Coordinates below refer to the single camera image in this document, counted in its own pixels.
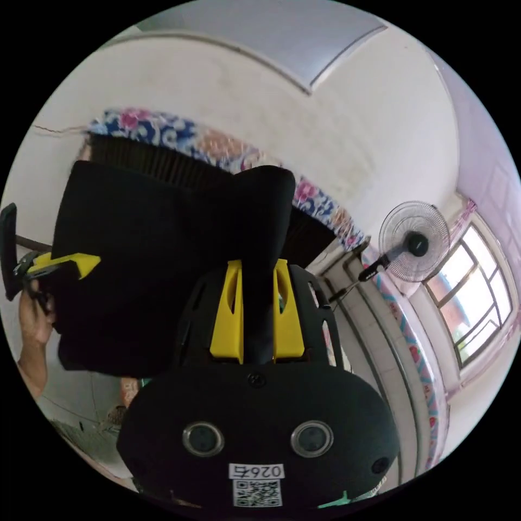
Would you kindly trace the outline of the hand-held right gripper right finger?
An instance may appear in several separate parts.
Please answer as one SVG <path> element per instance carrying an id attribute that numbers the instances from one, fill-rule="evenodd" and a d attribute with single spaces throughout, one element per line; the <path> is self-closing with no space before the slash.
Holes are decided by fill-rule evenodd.
<path id="1" fill-rule="evenodd" d="M 304 342 L 288 262 L 278 260 L 273 274 L 273 358 L 275 363 L 304 355 Z"/>

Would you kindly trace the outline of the person's left hand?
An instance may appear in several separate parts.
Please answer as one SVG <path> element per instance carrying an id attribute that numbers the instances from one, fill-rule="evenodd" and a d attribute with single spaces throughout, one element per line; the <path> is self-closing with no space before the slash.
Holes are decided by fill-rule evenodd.
<path id="1" fill-rule="evenodd" d="M 37 280 L 33 280 L 28 289 L 22 290 L 18 315 L 22 346 L 41 351 L 47 346 L 53 330 L 55 306 L 50 294 L 45 294 L 44 304 L 41 304 L 34 297 L 39 291 Z"/>

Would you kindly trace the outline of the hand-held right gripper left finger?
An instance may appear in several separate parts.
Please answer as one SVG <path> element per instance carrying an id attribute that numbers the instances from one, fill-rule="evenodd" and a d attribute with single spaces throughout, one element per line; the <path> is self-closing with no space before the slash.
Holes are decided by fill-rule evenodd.
<path id="1" fill-rule="evenodd" d="M 242 275 L 240 260 L 228 262 L 210 344 L 213 358 L 240 365 L 244 362 Z"/>

